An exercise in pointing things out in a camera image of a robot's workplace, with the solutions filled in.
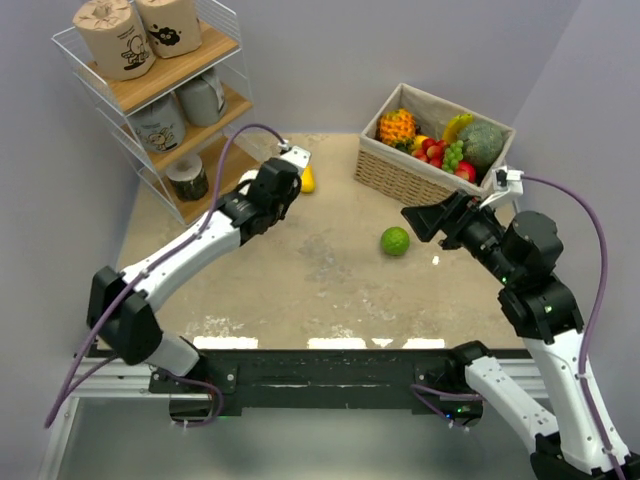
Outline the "dark grey towel roll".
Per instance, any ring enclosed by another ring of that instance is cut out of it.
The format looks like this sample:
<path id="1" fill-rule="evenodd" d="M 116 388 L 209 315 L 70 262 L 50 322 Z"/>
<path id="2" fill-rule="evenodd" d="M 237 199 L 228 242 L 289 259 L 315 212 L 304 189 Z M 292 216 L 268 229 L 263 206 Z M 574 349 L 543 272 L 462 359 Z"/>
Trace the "dark grey towel roll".
<path id="1" fill-rule="evenodd" d="M 178 87 L 176 96 L 188 122 L 197 127 L 216 124 L 227 109 L 225 92 L 214 67 Z"/>

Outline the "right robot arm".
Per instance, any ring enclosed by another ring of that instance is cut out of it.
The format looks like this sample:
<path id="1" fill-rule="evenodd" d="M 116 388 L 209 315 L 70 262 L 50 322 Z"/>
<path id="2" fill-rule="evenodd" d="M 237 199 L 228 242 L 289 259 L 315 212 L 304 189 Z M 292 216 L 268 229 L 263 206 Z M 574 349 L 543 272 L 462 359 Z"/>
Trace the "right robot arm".
<path id="1" fill-rule="evenodd" d="M 531 355 L 551 407 L 543 408 L 478 342 L 455 348 L 458 360 L 445 369 L 448 386 L 472 389 L 500 414 L 539 479 L 638 478 L 638 454 L 620 438 L 599 391 L 582 387 L 591 372 L 580 357 L 586 329 L 573 293 L 554 273 L 563 251 L 556 223 L 524 211 L 502 226 L 464 191 L 401 214 L 420 241 L 443 233 L 442 249 L 466 249 L 499 281 L 501 310 Z"/>

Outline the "white and grey towel roll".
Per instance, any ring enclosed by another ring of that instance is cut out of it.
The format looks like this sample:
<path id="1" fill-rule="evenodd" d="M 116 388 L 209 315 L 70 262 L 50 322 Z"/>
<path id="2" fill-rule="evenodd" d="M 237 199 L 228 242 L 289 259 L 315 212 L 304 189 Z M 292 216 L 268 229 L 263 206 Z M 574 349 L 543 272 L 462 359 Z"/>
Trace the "white and grey towel roll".
<path id="1" fill-rule="evenodd" d="M 208 192 L 208 178 L 197 153 L 187 154 L 175 161 L 167 167 L 165 174 L 180 201 L 197 201 Z"/>

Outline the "grey paper towel roll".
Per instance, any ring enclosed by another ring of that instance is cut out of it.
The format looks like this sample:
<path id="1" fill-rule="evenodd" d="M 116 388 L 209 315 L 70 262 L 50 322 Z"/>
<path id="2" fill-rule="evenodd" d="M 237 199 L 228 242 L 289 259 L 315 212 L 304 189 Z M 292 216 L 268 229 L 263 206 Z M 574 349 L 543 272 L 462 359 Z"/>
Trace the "grey paper towel roll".
<path id="1" fill-rule="evenodd" d="M 132 114 L 129 119 L 143 147 L 150 152 L 174 150 L 186 136 L 186 124 L 172 94 L 161 97 Z"/>

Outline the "white paper towel roll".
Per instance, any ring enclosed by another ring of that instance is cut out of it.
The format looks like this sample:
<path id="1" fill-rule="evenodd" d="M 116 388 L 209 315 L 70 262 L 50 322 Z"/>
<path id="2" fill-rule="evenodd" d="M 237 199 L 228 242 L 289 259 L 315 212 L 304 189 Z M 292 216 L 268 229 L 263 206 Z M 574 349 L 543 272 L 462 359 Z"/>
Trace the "white paper towel roll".
<path id="1" fill-rule="evenodd" d="M 247 180 L 251 181 L 256 178 L 257 174 L 258 174 L 257 169 L 248 170 L 241 176 L 239 182 L 242 183 Z"/>

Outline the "green bumpy citrus fruit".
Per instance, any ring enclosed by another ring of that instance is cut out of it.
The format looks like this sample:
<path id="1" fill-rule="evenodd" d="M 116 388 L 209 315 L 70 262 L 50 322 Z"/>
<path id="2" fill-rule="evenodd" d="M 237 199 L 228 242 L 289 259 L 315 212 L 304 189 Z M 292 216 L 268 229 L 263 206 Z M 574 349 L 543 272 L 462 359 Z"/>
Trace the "green bumpy citrus fruit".
<path id="1" fill-rule="evenodd" d="M 402 256 L 410 247 L 409 234 L 401 227 L 390 227 L 382 233 L 380 246 L 387 255 Z"/>

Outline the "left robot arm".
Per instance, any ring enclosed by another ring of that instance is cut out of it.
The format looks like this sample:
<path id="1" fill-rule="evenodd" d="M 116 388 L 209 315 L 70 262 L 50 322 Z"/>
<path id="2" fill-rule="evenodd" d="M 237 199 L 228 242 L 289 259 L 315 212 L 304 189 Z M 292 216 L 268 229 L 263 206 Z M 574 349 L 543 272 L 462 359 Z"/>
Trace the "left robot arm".
<path id="1" fill-rule="evenodd" d="M 92 279 L 87 324 L 128 365 L 146 363 L 170 372 L 185 392 L 200 390 L 207 368 L 185 339 L 164 332 L 156 319 L 166 300 L 217 258 L 265 233 L 284 219 L 301 190 L 311 159 L 298 147 L 247 172 L 213 213 L 147 258 Z"/>

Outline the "brown paper towel roll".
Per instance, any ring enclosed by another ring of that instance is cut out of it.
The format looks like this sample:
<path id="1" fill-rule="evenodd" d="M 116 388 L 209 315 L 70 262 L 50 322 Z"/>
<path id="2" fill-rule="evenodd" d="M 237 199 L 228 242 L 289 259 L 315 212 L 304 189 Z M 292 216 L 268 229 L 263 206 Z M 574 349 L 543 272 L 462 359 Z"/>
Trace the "brown paper towel roll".
<path id="1" fill-rule="evenodd" d="M 138 78 L 155 62 L 144 27 L 128 1 L 87 1 L 74 14 L 73 25 L 107 78 Z"/>

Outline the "brown roll with black print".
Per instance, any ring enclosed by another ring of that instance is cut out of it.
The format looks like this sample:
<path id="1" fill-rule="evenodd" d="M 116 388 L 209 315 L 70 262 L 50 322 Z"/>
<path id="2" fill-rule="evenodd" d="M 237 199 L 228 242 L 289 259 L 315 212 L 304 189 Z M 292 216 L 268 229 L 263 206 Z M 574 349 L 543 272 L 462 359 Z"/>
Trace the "brown roll with black print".
<path id="1" fill-rule="evenodd" d="M 192 0 L 136 0 L 136 8 L 154 53 L 173 58 L 197 50 L 202 33 Z"/>

